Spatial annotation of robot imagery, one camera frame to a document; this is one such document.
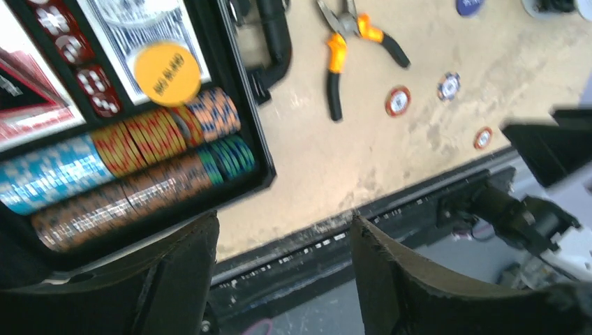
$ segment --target round yellow token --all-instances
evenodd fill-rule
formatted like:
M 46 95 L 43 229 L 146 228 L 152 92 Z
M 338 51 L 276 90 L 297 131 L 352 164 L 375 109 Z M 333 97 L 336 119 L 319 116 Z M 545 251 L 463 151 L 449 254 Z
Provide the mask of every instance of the round yellow token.
M 135 80 L 155 103 L 183 105 L 200 90 L 200 66 L 183 46 L 164 42 L 147 47 L 135 62 Z

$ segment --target red chip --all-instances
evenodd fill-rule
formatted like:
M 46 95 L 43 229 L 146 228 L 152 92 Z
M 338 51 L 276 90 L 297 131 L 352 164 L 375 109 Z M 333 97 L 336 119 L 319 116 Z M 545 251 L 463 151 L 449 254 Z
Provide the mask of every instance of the red chip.
M 389 93 L 385 108 L 391 117 L 398 117 L 405 113 L 410 103 L 411 92 L 409 89 L 405 86 L 398 86 Z
M 490 127 L 481 128 L 480 131 L 475 135 L 475 141 L 473 146 L 475 149 L 484 149 L 491 142 L 491 138 L 494 136 L 494 131 Z

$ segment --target pliers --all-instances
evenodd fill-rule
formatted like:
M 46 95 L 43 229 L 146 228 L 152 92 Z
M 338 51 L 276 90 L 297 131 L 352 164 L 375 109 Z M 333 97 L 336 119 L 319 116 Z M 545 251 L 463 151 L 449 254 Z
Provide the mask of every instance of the pliers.
M 347 45 L 346 37 L 356 35 L 367 40 L 380 43 L 392 56 L 394 61 L 402 68 L 408 68 L 409 58 L 401 49 L 399 44 L 384 31 L 370 25 L 370 17 L 367 14 L 357 15 L 354 0 L 346 1 L 346 12 L 340 16 L 335 15 L 323 0 L 317 0 L 320 11 L 331 26 L 334 33 L 327 41 L 331 49 L 331 61 L 329 62 L 329 73 L 327 76 L 327 98 L 329 111 L 333 121 L 340 121 L 343 118 L 341 113 L 341 101 L 339 99 L 339 75 L 346 60 Z

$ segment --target table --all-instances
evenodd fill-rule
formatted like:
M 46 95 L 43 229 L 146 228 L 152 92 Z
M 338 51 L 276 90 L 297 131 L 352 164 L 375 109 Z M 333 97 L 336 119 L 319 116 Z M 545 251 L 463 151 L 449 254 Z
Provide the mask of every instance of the table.
M 338 10 L 342 1 L 326 2 Z M 411 67 L 349 38 L 343 121 L 335 124 L 325 97 L 330 31 L 316 1 L 292 1 L 292 67 L 260 109 L 278 176 L 267 191 L 220 211 L 218 260 L 507 146 L 498 129 L 504 120 L 550 120 L 552 106 L 577 104 L 592 68 L 592 24 L 578 14 L 535 20 L 518 0 L 488 1 L 474 18 L 460 17 L 452 0 L 356 5 L 399 42 Z M 258 29 L 241 30 L 239 44 L 246 63 L 260 62 Z M 436 85 L 448 71 L 460 74 L 462 86 L 443 103 Z M 397 85 L 410 89 L 412 102 L 391 118 L 384 104 Z M 473 140 L 484 126 L 494 136 L 477 150 Z

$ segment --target black tray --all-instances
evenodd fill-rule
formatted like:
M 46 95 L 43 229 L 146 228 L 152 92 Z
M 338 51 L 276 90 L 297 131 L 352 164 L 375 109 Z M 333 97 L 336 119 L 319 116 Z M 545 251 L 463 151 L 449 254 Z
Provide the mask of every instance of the black tray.
M 39 149 L 80 134 L 102 128 L 109 124 L 119 122 L 137 114 L 141 114 L 156 107 L 153 103 L 145 103 L 134 106 L 130 100 L 122 98 L 124 113 L 110 119 L 96 117 L 86 96 L 78 88 L 74 81 L 71 69 L 61 60 L 53 48 L 50 39 L 43 33 L 37 24 L 33 13 L 27 7 L 25 1 L 8 0 L 13 12 L 19 17 L 22 25 L 36 42 L 48 63 L 52 64 L 56 74 L 68 89 L 81 109 L 87 124 L 70 128 L 67 131 L 50 135 L 39 140 L 20 145 L 0 153 L 0 161 L 7 161 L 15 156 L 25 154 L 34 149 Z M 117 80 L 114 70 L 110 67 L 105 53 L 94 38 L 92 30 L 86 23 L 82 11 L 76 0 L 64 0 L 68 9 L 76 16 L 85 37 L 93 45 L 98 61 L 110 76 L 120 97 L 127 97 L 121 83 Z M 242 60 L 239 55 L 237 41 L 234 36 L 234 27 L 228 16 L 228 8 L 223 0 L 185 0 L 189 16 L 193 23 L 195 34 L 198 37 L 202 53 L 207 63 L 212 81 L 202 85 L 202 89 L 221 87 L 234 101 L 242 123 L 239 132 L 241 137 L 249 145 L 256 158 L 257 165 L 254 171 L 226 182 L 221 186 L 211 188 L 191 199 L 180 202 L 173 207 L 164 209 L 151 216 L 118 231 L 117 234 L 107 234 L 103 238 L 79 248 L 76 252 L 68 254 L 55 253 L 45 247 L 37 238 L 30 225 L 30 216 L 21 216 L 9 210 L 0 203 L 0 229 L 6 229 L 27 249 L 42 256 L 51 268 L 56 271 L 68 271 L 85 265 L 89 262 L 105 257 L 111 253 L 139 242 L 142 239 L 158 234 L 166 228 L 195 218 L 208 211 L 213 211 L 231 202 L 252 195 L 255 192 L 267 188 L 276 176 L 272 157 L 267 148 L 259 118 L 257 115 L 257 103 L 251 93 Z

